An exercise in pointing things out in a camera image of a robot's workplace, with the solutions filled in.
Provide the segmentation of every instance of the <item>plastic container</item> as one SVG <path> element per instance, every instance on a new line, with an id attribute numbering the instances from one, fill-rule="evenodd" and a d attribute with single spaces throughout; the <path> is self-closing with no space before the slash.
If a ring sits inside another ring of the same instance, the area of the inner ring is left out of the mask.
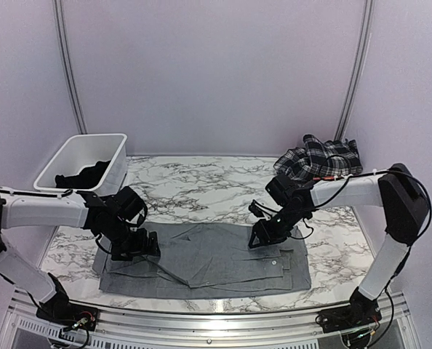
<path id="1" fill-rule="evenodd" d="M 66 140 L 60 150 L 36 178 L 36 190 L 62 193 L 57 189 L 56 175 L 78 175 L 84 167 L 94 166 L 97 161 L 111 161 L 97 186 L 85 191 L 94 191 L 98 196 L 116 194 L 127 173 L 127 136 L 122 133 L 104 135 L 78 135 Z"/>

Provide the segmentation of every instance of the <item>plaid shirt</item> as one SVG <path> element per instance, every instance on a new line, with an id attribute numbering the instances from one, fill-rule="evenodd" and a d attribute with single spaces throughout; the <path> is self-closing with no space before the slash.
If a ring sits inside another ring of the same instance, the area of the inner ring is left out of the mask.
<path id="1" fill-rule="evenodd" d="M 278 174 L 284 173 L 292 180 L 306 182 L 314 177 L 357 175 L 363 171 L 355 140 L 322 143 L 313 135 L 305 135 L 303 142 L 304 148 L 289 149 L 276 161 L 274 169 Z"/>

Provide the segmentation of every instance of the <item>gray cloth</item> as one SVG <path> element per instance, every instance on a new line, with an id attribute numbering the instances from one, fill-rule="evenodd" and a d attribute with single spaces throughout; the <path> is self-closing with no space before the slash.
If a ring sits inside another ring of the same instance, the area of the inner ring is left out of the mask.
<path id="1" fill-rule="evenodd" d="M 160 224 L 161 257 L 111 261 L 98 250 L 100 289 L 133 297 L 209 299 L 279 294 L 311 288 L 303 240 L 249 249 L 251 227 L 225 223 Z M 292 235 L 300 237 L 295 228 Z M 109 248 L 107 241 L 102 244 Z"/>

